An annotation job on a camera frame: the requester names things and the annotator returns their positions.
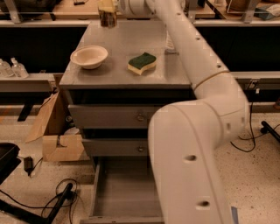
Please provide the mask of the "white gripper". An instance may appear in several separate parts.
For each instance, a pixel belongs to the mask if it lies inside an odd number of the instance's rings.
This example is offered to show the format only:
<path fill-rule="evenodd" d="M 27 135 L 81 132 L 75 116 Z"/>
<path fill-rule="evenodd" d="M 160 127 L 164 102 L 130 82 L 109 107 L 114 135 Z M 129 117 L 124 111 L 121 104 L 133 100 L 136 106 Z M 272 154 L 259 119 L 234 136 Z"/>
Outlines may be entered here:
<path fill-rule="evenodd" d="M 115 0 L 98 0 L 99 11 L 114 13 L 116 12 Z M 118 0 L 118 10 L 129 18 L 147 18 L 149 7 L 145 0 Z"/>

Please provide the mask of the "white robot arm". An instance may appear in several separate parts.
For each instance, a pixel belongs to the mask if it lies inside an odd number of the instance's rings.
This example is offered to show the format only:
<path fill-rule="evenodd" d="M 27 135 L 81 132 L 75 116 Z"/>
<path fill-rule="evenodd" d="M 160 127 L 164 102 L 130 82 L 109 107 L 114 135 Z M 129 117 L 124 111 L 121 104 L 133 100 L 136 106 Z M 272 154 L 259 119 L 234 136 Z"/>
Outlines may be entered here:
<path fill-rule="evenodd" d="M 239 84 L 182 9 L 182 0 L 98 0 L 100 19 L 116 13 L 164 23 L 196 96 L 166 105 L 150 119 L 148 144 L 164 224 L 234 224 L 214 150 L 249 119 Z"/>

